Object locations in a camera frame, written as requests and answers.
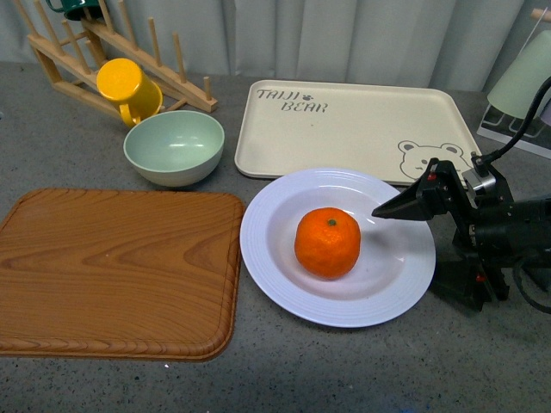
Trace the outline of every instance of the wood grain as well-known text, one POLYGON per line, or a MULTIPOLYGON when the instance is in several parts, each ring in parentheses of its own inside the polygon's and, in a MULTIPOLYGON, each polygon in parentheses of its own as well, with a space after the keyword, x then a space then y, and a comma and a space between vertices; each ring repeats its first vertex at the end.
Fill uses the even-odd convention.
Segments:
POLYGON ((0 354, 202 361, 233 330, 243 203, 41 189, 0 226, 0 354))

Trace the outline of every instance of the tray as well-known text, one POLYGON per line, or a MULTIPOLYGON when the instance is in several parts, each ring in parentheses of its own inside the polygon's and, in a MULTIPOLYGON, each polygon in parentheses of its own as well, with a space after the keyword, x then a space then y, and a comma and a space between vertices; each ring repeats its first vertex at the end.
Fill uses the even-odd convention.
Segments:
POLYGON ((229 343, 243 203, 47 188, 0 226, 0 355, 204 361, 229 343))
POLYGON ((442 91, 263 80, 249 91, 235 164, 252 177, 347 168, 408 185, 431 157, 451 160, 461 176, 473 151, 480 154, 442 91))

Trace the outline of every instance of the bear illustration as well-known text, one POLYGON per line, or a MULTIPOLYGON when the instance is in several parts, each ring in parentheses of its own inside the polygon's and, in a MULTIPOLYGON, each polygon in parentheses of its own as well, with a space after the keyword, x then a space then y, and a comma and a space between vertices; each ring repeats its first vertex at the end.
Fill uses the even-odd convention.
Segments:
POLYGON ((442 144, 440 146, 418 145, 411 140, 403 140, 398 143, 398 149, 404 154, 400 170, 411 179, 418 179, 426 170, 432 157, 448 160, 454 163, 459 176, 471 166, 462 157, 463 149, 455 144, 442 144))

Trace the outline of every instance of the table surface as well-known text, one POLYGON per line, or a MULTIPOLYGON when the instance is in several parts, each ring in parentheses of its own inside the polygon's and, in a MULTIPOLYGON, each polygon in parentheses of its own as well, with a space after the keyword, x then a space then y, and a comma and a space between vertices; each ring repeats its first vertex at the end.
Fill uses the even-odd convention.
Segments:
MULTIPOLYGON (((190 76, 201 84, 201 77, 190 76)), ((233 157, 250 86, 259 79, 211 77, 226 130, 212 175, 179 190, 228 192, 247 206, 271 181, 240 174, 233 157)), ((448 91, 476 135, 481 93, 448 91)), ((124 158, 127 128, 52 89, 38 65, 0 64, 0 216, 45 187, 160 190, 124 158)), ((494 166, 520 200, 548 193, 551 163, 511 150, 494 166)), ((452 253, 453 221, 436 217, 438 258, 452 253)), ((1 411, 548 411, 549 316, 512 284, 482 312, 427 292, 387 323, 343 330, 283 310, 242 266, 233 338, 203 363, 0 358, 1 411)))

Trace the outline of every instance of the white plate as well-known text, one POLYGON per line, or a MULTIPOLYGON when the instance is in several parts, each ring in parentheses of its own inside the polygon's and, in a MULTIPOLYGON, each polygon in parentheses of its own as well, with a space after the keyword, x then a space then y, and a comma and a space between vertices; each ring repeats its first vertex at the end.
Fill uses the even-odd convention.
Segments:
POLYGON ((271 299, 306 320, 351 328, 395 318, 424 295, 436 263, 426 222, 371 216, 397 193, 354 170, 302 170, 276 179, 245 211, 240 235, 245 266, 271 299), (300 219, 328 206, 352 215, 362 231, 358 262, 338 280, 309 274, 294 255, 300 219))

